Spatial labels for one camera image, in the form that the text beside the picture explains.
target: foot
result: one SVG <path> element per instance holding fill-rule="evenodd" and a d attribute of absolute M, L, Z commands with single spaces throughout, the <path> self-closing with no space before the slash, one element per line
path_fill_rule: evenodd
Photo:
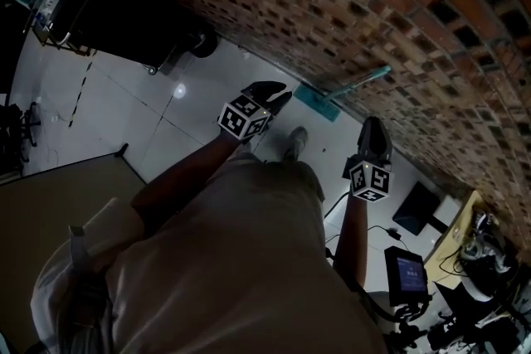
<path fill-rule="evenodd" d="M 308 142 L 308 132 L 304 127 L 297 127 L 291 132 L 288 139 L 290 141 L 290 146 L 285 151 L 284 160 L 297 161 Z"/>

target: small display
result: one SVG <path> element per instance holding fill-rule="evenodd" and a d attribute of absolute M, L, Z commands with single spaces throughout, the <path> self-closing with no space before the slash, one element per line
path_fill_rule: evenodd
<path fill-rule="evenodd" d="M 426 302 L 429 295 L 422 257 L 397 246 L 391 246 L 383 253 L 391 306 Z"/>
<path fill-rule="evenodd" d="M 422 263 L 405 258 L 397 258 L 397 262 L 402 291 L 421 292 L 426 290 Z"/>

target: caster wheel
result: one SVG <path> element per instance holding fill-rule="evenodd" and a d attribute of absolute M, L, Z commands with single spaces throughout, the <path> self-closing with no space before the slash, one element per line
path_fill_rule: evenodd
<path fill-rule="evenodd" d="M 209 24 L 203 24 L 197 29 L 195 34 L 197 44 L 190 49 L 190 52 L 197 58 L 210 56 L 217 48 L 217 34 Z"/>
<path fill-rule="evenodd" d="M 149 74 L 149 75 L 155 75 L 155 74 L 157 74 L 157 71 L 158 71 L 158 70 L 157 70 L 154 66 L 144 65 L 144 68 L 145 68 L 146 70 L 148 70 L 148 74 Z"/>

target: wooden desk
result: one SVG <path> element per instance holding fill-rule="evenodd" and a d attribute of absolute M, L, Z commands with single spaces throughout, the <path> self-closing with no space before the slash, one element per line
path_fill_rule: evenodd
<path fill-rule="evenodd" d="M 469 194 L 460 211 L 455 216 L 448 230 L 437 241 L 433 251 L 426 257 L 424 268 L 428 276 L 428 283 L 437 281 L 449 289 L 454 289 L 460 283 L 460 277 L 448 274 L 439 268 L 439 264 L 446 258 L 455 253 L 463 242 L 465 235 L 468 235 L 474 212 L 474 205 L 485 206 L 485 201 L 477 191 Z M 454 258 L 449 258 L 443 264 L 443 269 L 452 271 Z"/>

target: equipment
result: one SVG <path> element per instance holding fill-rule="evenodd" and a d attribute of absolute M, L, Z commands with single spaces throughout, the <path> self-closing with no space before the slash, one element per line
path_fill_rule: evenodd
<path fill-rule="evenodd" d="M 343 178 L 351 182 L 352 195 L 370 202 L 387 198 L 391 190 L 392 145 L 382 121 L 369 117 L 363 122 L 358 152 L 347 159 Z"/>
<path fill-rule="evenodd" d="M 441 233 L 445 233 L 448 226 L 433 216 L 440 204 L 441 201 L 437 195 L 428 191 L 422 183 L 417 182 L 392 220 L 415 236 L 421 233 L 426 224 L 433 226 Z"/>
<path fill-rule="evenodd" d="M 217 123 L 238 140 L 248 140 L 262 133 L 272 117 L 291 99 L 286 92 L 272 101 L 268 99 L 286 88 L 284 83 L 258 81 L 241 91 L 241 95 L 225 104 Z"/>
<path fill-rule="evenodd" d="M 422 257 L 392 246 L 383 251 L 392 307 L 424 303 L 428 299 L 427 275 Z"/>
<path fill-rule="evenodd" d="M 358 81 L 337 89 L 328 95 L 322 95 L 314 88 L 301 84 L 295 91 L 295 98 L 304 102 L 315 112 L 323 115 L 326 119 L 332 121 L 333 123 L 339 116 L 339 108 L 332 103 L 335 98 L 340 95 L 344 95 L 345 93 L 348 93 L 349 91 L 352 91 L 360 85 L 368 83 L 369 81 L 383 77 L 389 72 L 391 72 L 391 66 L 389 65 L 385 65 L 382 68 L 377 68 L 376 70 L 372 70 L 368 74 L 361 77 Z"/>

